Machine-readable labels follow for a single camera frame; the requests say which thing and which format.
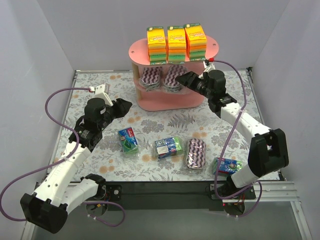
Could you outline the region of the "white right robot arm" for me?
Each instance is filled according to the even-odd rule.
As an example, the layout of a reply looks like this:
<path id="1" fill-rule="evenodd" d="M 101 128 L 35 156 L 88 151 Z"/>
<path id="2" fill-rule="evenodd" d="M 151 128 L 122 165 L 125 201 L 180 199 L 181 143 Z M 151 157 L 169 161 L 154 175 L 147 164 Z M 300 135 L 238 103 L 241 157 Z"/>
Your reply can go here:
<path id="1" fill-rule="evenodd" d="M 281 129 L 271 129 L 241 109 L 240 104 L 227 93 L 225 74 L 210 70 L 199 76 L 187 72 L 175 80 L 188 89 L 204 96 L 210 110 L 228 122 L 248 142 L 247 164 L 227 177 L 225 184 L 216 188 L 221 198 L 238 195 L 242 189 L 261 177 L 276 172 L 289 164 L 286 135 Z"/>

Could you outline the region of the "striped pink sponge pack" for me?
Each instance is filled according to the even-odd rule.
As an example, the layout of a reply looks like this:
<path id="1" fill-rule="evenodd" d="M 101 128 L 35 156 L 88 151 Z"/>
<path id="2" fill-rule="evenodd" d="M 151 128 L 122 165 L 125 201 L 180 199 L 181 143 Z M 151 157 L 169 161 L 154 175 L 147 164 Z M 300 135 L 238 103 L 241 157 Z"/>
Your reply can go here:
<path id="1" fill-rule="evenodd" d="M 180 64 L 173 64 L 168 67 L 164 80 L 162 81 L 162 89 L 166 93 L 179 94 L 184 86 L 176 81 L 176 77 L 182 76 L 188 72 L 188 69 Z"/>
<path id="2" fill-rule="evenodd" d="M 139 78 L 139 84 L 145 91 L 156 91 L 160 89 L 161 82 L 161 67 L 146 67 L 142 71 Z"/>
<path id="3" fill-rule="evenodd" d="M 186 142 L 184 166 L 189 170 L 202 170 L 206 166 L 206 143 L 199 138 L 191 138 Z"/>

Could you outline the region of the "orange sponge pack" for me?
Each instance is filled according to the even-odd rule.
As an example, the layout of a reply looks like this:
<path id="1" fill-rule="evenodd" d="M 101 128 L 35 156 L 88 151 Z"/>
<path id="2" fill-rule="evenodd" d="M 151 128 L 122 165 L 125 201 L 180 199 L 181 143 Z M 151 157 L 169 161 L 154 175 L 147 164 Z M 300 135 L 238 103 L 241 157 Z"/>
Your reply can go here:
<path id="1" fill-rule="evenodd" d="M 163 26 L 151 26 L 146 30 L 148 57 L 151 65 L 167 60 L 167 42 Z"/>
<path id="2" fill-rule="evenodd" d="M 191 61 L 205 57 L 207 50 L 207 37 L 200 23 L 187 23 L 184 25 L 186 36 L 187 55 Z"/>
<path id="3" fill-rule="evenodd" d="M 187 52 L 185 29 L 182 25 L 167 27 L 167 60 L 172 63 L 184 62 Z"/>

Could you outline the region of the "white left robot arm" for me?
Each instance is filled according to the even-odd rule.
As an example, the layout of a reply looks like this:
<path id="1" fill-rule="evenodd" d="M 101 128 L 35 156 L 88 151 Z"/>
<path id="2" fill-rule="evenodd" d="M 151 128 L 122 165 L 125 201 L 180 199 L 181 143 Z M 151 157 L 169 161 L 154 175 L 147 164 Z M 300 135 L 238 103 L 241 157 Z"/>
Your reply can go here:
<path id="1" fill-rule="evenodd" d="M 20 200 L 26 220 L 52 233 L 59 232 L 69 213 L 86 200 L 97 200 L 102 204 L 107 198 L 106 180 L 97 174 L 89 174 L 72 190 L 69 183 L 91 155 L 103 137 L 103 130 L 113 120 L 123 118 L 132 103 L 122 98 L 111 105 L 101 98 L 91 98 L 84 114 L 75 124 L 61 159 L 56 162 L 45 180 L 32 194 L 24 194 Z"/>

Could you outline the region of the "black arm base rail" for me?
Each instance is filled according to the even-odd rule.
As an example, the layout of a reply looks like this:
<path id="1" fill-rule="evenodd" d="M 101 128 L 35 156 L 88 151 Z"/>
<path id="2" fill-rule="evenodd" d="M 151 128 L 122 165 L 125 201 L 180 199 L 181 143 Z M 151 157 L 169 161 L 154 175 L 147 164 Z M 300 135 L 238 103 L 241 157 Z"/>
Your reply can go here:
<path id="1" fill-rule="evenodd" d="M 223 211 L 213 181 L 107 181 L 86 201 L 110 201 L 128 210 L 204 209 Z"/>

